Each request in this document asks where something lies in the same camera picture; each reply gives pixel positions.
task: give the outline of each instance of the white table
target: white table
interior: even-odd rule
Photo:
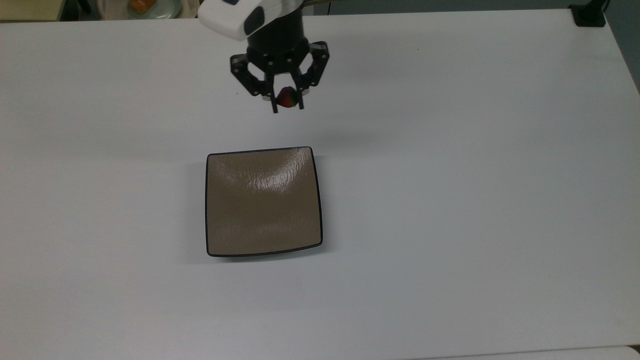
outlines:
[[[197,20],[0,24],[3,359],[640,343],[640,97],[568,10],[305,18],[304,111]],[[211,152],[310,145],[318,248],[205,252]]]

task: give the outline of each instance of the brown plate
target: brown plate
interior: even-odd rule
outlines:
[[[211,256],[274,254],[322,244],[312,149],[210,154],[205,217]]]

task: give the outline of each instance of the robotic arm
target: robotic arm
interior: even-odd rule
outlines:
[[[200,21],[222,35],[248,40],[246,54],[231,56],[231,73],[253,96],[278,105],[304,108],[302,97],[310,86],[317,86],[329,60],[326,42],[309,43],[302,26],[304,0],[206,0],[198,10]],[[313,62],[305,73],[300,64],[307,54]],[[249,63],[264,72],[259,80],[248,69]],[[296,88],[283,88],[276,96],[276,75],[290,74]]]

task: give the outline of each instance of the white robot arm casing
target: white robot arm casing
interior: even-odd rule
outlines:
[[[208,28],[236,40],[245,40],[261,27],[293,12],[303,0],[206,0],[198,18]]]

